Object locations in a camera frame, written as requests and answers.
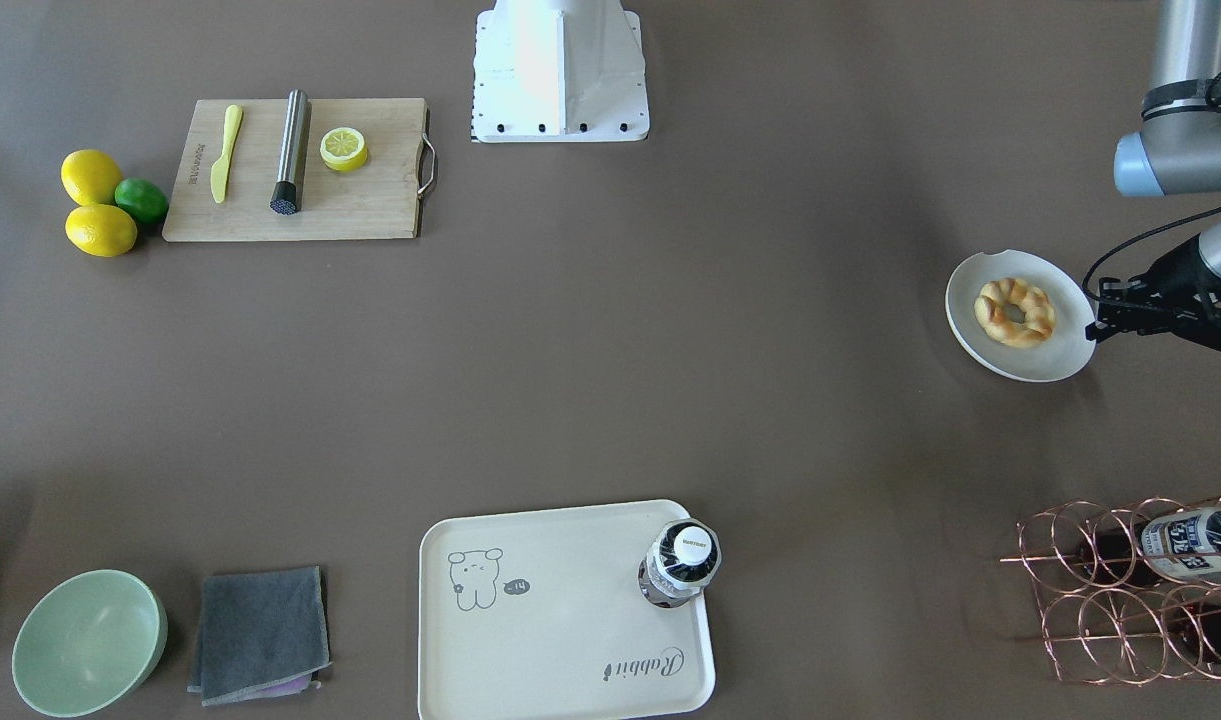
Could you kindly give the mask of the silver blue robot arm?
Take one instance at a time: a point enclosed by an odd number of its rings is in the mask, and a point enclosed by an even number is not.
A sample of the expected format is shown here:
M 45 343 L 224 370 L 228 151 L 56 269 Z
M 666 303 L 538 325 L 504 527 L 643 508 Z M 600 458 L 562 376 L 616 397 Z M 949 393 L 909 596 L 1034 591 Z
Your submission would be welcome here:
M 1221 192 L 1221 1 L 1164 1 L 1140 131 L 1118 140 L 1123 196 Z M 1221 217 L 1221 206 L 1217 207 Z M 1087 340 L 1175 334 L 1221 351 L 1221 220 L 1142 275 L 1104 278 Z

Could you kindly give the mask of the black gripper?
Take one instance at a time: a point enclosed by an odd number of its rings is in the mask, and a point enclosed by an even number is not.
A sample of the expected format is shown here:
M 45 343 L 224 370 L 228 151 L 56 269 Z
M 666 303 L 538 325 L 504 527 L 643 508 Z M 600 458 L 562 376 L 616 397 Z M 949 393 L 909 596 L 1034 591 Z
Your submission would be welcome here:
M 1099 279 L 1096 319 L 1085 340 L 1118 333 L 1175 334 L 1221 351 L 1221 275 L 1205 264 L 1198 237 L 1127 281 Z

